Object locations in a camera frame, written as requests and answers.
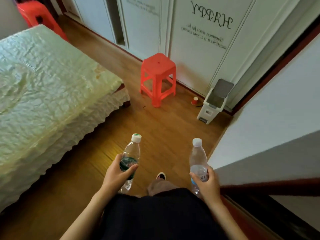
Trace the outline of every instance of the plastic bottle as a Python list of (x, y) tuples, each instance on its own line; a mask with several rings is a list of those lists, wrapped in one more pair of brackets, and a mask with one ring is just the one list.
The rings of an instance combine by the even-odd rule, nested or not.
[[(205, 150), (202, 148), (202, 140), (200, 138), (194, 138), (192, 140), (193, 149), (190, 154), (190, 172), (196, 174), (201, 181), (208, 180), (208, 160)], [(199, 188), (197, 184), (191, 179), (191, 191), (200, 196)]]
[[(123, 157), (120, 161), (120, 169), (124, 172), (127, 171), (132, 165), (139, 163), (140, 159), (140, 146), (141, 135), (133, 134), (131, 142), (126, 146), (123, 151)], [(124, 183), (119, 193), (127, 193), (132, 185), (134, 174), (132, 174)]]

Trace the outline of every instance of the hand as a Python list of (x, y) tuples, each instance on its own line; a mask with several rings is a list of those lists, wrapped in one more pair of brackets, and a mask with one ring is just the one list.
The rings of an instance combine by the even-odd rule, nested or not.
[(193, 181), (199, 187), (200, 193), (203, 196), (203, 199), (207, 206), (213, 210), (213, 208), (223, 206), (221, 197), (220, 197), (220, 184), (218, 175), (214, 172), (214, 169), (207, 166), (209, 179), (206, 182), (202, 182), (201, 179), (194, 173), (190, 173)]
[(111, 198), (117, 194), (130, 175), (132, 175), (138, 168), (138, 164), (134, 164), (128, 170), (122, 172), (120, 169), (120, 160), (122, 156), (122, 154), (118, 154), (115, 157), (114, 161), (106, 171), (106, 176), (104, 177), (103, 184), (100, 189), (104, 195), (108, 195)]

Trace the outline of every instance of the red plastic stool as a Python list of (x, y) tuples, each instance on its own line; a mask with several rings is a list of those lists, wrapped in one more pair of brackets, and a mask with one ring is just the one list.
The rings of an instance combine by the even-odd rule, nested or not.
[[(153, 79), (152, 91), (143, 84), (146, 80)], [(167, 79), (172, 87), (161, 92), (162, 80)], [(140, 93), (144, 91), (151, 99), (155, 108), (160, 107), (161, 100), (173, 93), (176, 95), (176, 64), (162, 53), (157, 53), (142, 62)]]
[(31, 0), (24, 3), (18, 3), (17, 7), (29, 27), (43, 24), (54, 31), (62, 39), (68, 41), (66, 34), (59, 27), (46, 6), (42, 3)]

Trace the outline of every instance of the brown floor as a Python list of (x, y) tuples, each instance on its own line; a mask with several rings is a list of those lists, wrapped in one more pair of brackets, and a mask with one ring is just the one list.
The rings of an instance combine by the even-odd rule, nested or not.
[(142, 141), (130, 194), (145, 195), (160, 171), (174, 184), (189, 187), (192, 139), (202, 138), (209, 153), (231, 119), (220, 113), (210, 125), (197, 120), (200, 108), (191, 105), (194, 94), (180, 85), (175, 97), (168, 96), (160, 108), (152, 107), (150, 98), (139, 93), (140, 61), (69, 19), (61, 26), (71, 44), (123, 79), (131, 106), (113, 112), (4, 211), (2, 240), (59, 239), (99, 189), (106, 169), (133, 133), (141, 134)]

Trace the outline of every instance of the forearm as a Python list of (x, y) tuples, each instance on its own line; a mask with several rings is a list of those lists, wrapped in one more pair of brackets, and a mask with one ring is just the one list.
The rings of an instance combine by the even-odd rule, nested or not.
[(88, 239), (111, 198), (111, 195), (98, 191), (60, 240)]
[(230, 240), (248, 240), (225, 205), (210, 205), (209, 208)]

